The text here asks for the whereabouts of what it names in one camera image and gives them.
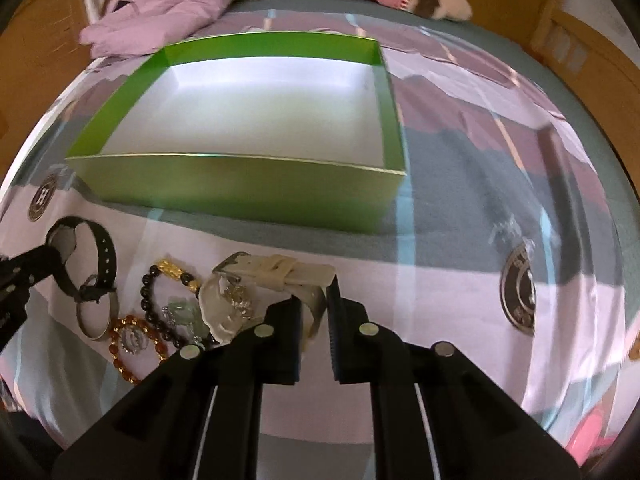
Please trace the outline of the black wrist watch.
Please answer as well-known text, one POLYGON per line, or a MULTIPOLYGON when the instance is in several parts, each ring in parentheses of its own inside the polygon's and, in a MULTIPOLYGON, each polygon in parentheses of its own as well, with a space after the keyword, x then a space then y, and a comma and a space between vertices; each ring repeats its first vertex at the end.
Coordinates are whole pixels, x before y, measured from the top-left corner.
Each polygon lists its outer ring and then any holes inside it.
POLYGON ((103 296, 115 290, 117 274, 117 256, 111 235, 98 222, 76 217, 59 218, 50 227, 46 235, 46 244, 58 251, 61 263, 53 271, 53 278, 58 288, 67 297, 76 302, 98 302, 103 296), (79 285, 72 280, 66 263, 77 248, 77 229, 83 226, 92 237, 94 258, 94 277, 88 284, 79 285))

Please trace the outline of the silver bangle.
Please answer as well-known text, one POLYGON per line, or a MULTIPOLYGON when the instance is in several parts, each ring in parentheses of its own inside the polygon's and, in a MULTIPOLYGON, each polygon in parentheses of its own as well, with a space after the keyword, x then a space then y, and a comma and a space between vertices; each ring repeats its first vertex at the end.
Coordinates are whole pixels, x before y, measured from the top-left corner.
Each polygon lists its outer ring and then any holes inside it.
POLYGON ((115 289, 98 299, 79 301, 75 308, 76 323, 88 341, 104 340, 119 316, 119 303, 115 289))

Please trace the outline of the white wrist watch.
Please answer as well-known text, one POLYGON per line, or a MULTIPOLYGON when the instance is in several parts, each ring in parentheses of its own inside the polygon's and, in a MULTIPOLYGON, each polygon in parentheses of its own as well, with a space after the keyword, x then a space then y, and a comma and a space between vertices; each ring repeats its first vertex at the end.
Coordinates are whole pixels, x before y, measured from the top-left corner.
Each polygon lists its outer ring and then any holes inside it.
POLYGON ((295 258, 272 255, 254 256, 235 252, 213 268, 198 290, 198 305, 204 324, 218 344, 230 344, 242 330, 254 327, 266 319, 266 307, 259 299, 265 290, 288 294, 298 299, 308 312, 303 315, 303 345, 316 338, 328 306, 326 291, 336 278, 333 266, 304 263, 295 258), (227 300, 224 289, 240 284, 250 291, 253 317, 244 320, 227 300))

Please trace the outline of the pink round object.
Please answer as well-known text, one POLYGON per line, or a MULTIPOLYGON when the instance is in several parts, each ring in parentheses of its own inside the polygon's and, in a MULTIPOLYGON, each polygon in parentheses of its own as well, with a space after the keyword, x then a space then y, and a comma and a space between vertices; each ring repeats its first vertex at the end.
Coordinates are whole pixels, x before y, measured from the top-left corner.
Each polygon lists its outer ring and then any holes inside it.
POLYGON ((579 467, 598 460, 615 442, 619 429, 611 429, 612 406, 599 403, 579 423, 566 445, 579 467))

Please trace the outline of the plaid bed sheet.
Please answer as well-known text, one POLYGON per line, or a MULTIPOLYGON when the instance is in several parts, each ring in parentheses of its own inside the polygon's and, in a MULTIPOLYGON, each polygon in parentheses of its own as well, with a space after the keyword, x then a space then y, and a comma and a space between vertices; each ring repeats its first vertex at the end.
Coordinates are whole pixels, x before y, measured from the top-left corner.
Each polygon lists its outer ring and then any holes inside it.
MULTIPOLYGON (((627 180, 614 152, 585 146, 592 120, 533 60, 498 58, 464 25, 259 9, 182 41, 244 32, 380 45, 407 162, 394 202, 374 231, 349 232, 101 200, 67 153, 159 50, 89 66, 6 187, 1 261, 47 245, 59 218, 98 222, 115 245, 119 316, 88 341, 53 274, 30 289, 1 350, 2 393, 17 405, 1 423, 2 477, 56 479, 58 458, 157 367, 224 346, 198 290, 235 252, 333 266, 372 322, 409 344, 450 342, 566 451, 639 325, 623 256, 639 233, 612 194, 627 180)), ((298 381, 262 389, 254 479, 378 479, 370 388, 336 381, 328 307, 306 346, 302 325, 298 381)))

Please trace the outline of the wooden headboard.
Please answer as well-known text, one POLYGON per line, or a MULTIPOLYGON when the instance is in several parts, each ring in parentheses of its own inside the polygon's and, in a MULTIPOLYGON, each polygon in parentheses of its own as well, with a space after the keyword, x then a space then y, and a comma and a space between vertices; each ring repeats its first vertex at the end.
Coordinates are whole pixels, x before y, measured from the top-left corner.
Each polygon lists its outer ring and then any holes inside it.
POLYGON ((78 42, 84 0, 23 0, 1 34, 1 173, 32 128, 89 64, 78 42))

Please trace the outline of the green cardboard box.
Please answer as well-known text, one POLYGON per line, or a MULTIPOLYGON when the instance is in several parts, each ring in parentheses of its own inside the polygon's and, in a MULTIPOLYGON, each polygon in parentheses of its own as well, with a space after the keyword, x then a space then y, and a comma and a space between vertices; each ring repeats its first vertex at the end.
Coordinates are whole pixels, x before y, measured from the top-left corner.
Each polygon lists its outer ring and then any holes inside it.
POLYGON ((407 173, 380 45, 326 32, 171 44, 66 156, 101 200, 372 232, 407 173))

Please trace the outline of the pink crumpled quilt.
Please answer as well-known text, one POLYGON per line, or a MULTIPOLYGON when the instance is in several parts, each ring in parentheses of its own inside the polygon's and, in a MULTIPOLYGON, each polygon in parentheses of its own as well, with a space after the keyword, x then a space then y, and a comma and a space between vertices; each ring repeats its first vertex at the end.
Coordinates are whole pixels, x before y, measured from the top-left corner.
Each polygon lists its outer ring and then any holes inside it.
POLYGON ((233 0, 112 0, 79 41, 94 58, 138 56, 191 36, 224 14, 233 0))

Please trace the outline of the wooden footboard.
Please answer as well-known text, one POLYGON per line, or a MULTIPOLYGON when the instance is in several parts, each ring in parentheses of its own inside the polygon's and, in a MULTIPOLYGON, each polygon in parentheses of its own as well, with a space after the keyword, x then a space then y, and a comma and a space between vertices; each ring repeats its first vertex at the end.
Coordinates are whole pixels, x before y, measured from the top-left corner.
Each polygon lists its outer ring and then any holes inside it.
POLYGON ((546 0, 532 50, 639 171, 639 45, 612 0, 546 0))

